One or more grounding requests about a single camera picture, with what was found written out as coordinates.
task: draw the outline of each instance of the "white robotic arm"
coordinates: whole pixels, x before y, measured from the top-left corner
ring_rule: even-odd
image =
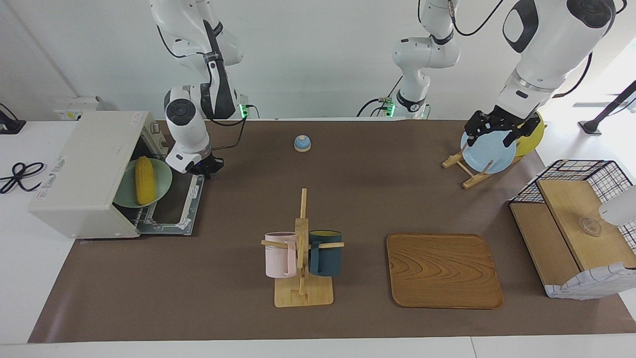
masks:
[[[211,0],[150,0],[150,8],[160,31],[177,38],[172,46],[177,61],[205,80],[199,86],[173,87],[165,96],[165,116],[176,141],[166,162],[181,173],[209,176],[223,167],[223,160],[211,155],[204,119],[226,119],[236,112],[239,94],[225,67],[240,63],[243,55]]]
[[[504,140],[532,134],[535,112],[611,28],[612,0],[519,0],[508,13],[504,37],[521,60],[486,114],[477,111],[465,126],[468,144],[493,131],[511,131]]]
[[[393,50],[393,61],[402,70],[404,79],[396,91],[395,115],[418,118],[424,109],[424,101],[431,79],[426,68],[447,68],[459,60],[459,45],[453,40],[453,24],[448,12],[449,0],[427,0],[421,7],[422,26],[431,35],[427,38],[402,39]],[[452,0],[456,7],[459,0]]]

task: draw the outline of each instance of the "plate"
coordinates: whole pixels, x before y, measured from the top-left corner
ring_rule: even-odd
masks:
[[[146,205],[139,205],[137,202],[135,189],[135,165],[137,165],[137,160],[134,160],[129,162],[126,167],[120,187],[117,189],[117,194],[115,194],[115,199],[113,200],[115,204],[123,206],[124,208],[142,208],[143,206],[148,206],[159,201],[159,199],[163,198],[165,193],[168,192],[172,184],[172,170],[165,162],[154,158],[148,159],[150,159],[153,165],[153,172],[155,174],[155,200]]]
[[[543,133],[546,130],[546,125],[543,123],[543,118],[541,118],[541,116],[539,116],[539,119],[541,119],[541,121],[537,124],[534,132],[532,132],[529,137],[521,137],[517,139],[515,157],[522,157],[530,153],[539,145],[539,143],[541,143]]]
[[[477,138],[473,146],[466,147],[462,153],[466,164],[481,173],[488,166],[488,163],[493,161],[490,168],[486,170],[486,174],[498,173],[508,168],[515,159],[516,153],[514,145],[507,148],[504,146],[504,138],[508,133],[510,132],[495,131]],[[467,141],[468,134],[464,132],[460,148],[464,148]]]

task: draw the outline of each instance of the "pink mug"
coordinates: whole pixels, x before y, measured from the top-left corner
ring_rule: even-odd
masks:
[[[268,233],[265,239],[287,244],[287,248],[265,246],[265,275],[272,278],[296,276],[296,233]]]

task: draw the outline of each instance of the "dish rack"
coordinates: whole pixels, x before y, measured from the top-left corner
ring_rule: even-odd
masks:
[[[636,222],[603,222],[601,237],[581,217],[632,186],[614,161],[560,160],[509,201],[549,297],[593,299],[636,287]]]

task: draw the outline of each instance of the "black power cord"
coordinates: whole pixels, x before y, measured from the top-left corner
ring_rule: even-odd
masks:
[[[625,10],[626,7],[627,7],[627,0],[623,0],[623,7],[620,10],[618,10],[616,14],[618,15],[621,12],[623,12],[623,10]]]
[[[37,169],[29,171],[29,169],[33,167],[37,167]],[[33,188],[27,188],[24,186],[24,184],[22,184],[22,179],[30,178],[34,175],[40,174],[40,172],[42,172],[44,168],[45,168],[45,164],[42,162],[35,162],[29,165],[26,165],[23,162],[15,163],[13,165],[13,168],[11,169],[11,172],[13,173],[13,175],[0,178],[0,182],[4,180],[8,180],[8,182],[6,182],[2,186],[2,188],[0,188],[0,194],[7,194],[14,188],[16,184],[20,188],[22,188],[22,190],[26,192],[32,192],[36,190],[40,186],[40,184],[42,184],[41,182],[37,184],[36,186],[34,186]]]
[[[585,78],[585,75],[588,74],[588,70],[590,69],[590,65],[591,64],[592,64],[592,53],[590,52],[590,54],[588,55],[588,63],[585,65],[585,69],[583,70],[583,73],[581,74],[581,77],[579,78],[579,81],[576,82],[574,87],[572,87],[569,91],[564,92],[564,93],[555,94],[554,96],[552,96],[552,98],[565,97],[565,96],[569,95],[570,93],[572,93],[574,90],[576,90],[579,87],[579,85],[581,84],[581,82],[583,82],[583,79]]]
[[[254,108],[256,110],[256,114],[258,116],[258,118],[261,118],[261,113],[258,111],[258,107],[253,105],[253,104],[248,104],[245,106],[246,108]],[[241,137],[243,137],[243,129],[245,129],[245,122],[247,122],[247,116],[245,116],[239,123],[241,123],[241,127],[240,127],[240,132],[238,133],[238,139],[236,141],[236,143],[234,143],[233,145],[225,145],[223,147],[215,147],[212,148],[212,151],[215,150],[223,150],[223,149],[230,149],[230,148],[234,148],[235,146],[239,145],[240,143],[240,139]]]
[[[391,92],[389,92],[389,95],[387,97],[391,98],[391,95],[393,94],[393,91],[395,91],[395,89],[398,87],[400,81],[402,80],[402,78],[404,78],[404,75],[400,76],[399,79],[396,82],[396,85],[393,86],[393,89],[391,90]]]
[[[360,111],[358,112],[356,117],[360,117],[360,115],[362,114],[362,111],[364,111],[364,109],[367,108],[369,106],[369,104],[375,103],[375,102],[380,102],[380,99],[379,98],[372,99],[371,101],[368,101],[367,103],[365,103],[364,106],[362,106],[362,108],[360,108]]]
[[[159,25],[157,25],[157,31],[159,31],[159,37],[161,37],[161,42],[163,42],[163,45],[165,47],[166,50],[168,50],[168,52],[170,52],[170,54],[175,57],[176,59],[182,59],[184,57],[187,57],[189,55],[176,55],[174,52],[172,52],[172,50],[168,47],[168,44],[165,42],[165,39],[163,38],[163,34],[161,33],[161,29],[159,28]],[[197,55],[205,55],[203,52],[195,52]]]
[[[495,12],[497,11],[497,9],[501,6],[501,4],[503,2],[504,2],[504,0],[499,0],[499,2],[497,3],[497,6],[495,6],[495,8],[490,12],[490,14],[486,18],[486,20],[484,20],[481,23],[481,25],[479,27],[477,27],[477,30],[466,34],[466,33],[462,32],[459,28],[457,28],[457,23],[455,21],[455,6],[453,5],[452,0],[448,0],[448,11],[450,12],[450,20],[453,22],[453,27],[455,28],[455,31],[457,31],[457,33],[462,35],[462,36],[472,36],[472,35],[476,34],[477,32],[479,32],[481,30],[482,27],[484,27],[484,25],[486,25],[486,23],[490,20],[492,15],[495,15]]]
[[[371,117],[373,117],[373,114],[375,114],[375,111],[378,111],[378,113],[375,115],[376,117],[380,115],[380,112],[384,109],[384,107],[378,107],[376,109],[373,110],[373,112],[371,112]]]
[[[245,106],[245,108],[254,108],[256,110],[256,115],[258,116],[258,119],[261,118],[261,112],[258,111],[258,107],[253,105],[253,104],[247,104]]]

